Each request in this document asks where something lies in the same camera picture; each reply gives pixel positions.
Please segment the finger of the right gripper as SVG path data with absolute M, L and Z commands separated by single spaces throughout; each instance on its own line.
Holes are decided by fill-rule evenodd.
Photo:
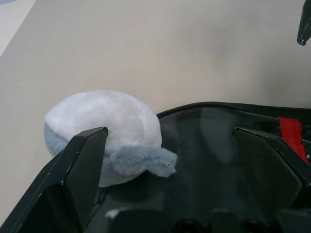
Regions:
M 299 23 L 297 43 L 301 46 L 305 46 L 310 38 L 311 38 L 311 0 L 305 0 Z

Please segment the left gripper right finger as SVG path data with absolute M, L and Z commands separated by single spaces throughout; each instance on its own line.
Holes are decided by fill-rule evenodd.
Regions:
M 235 128 L 233 136 L 252 193 L 262 211 L 311 206 L 311 166 L 283 139 L 245 128 Z

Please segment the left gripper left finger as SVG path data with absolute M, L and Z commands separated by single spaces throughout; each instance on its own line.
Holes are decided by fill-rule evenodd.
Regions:
M 48 162 L 10 215 L 2 233 L 82 233 L 99 185 L 108 129 L 80 132 Z

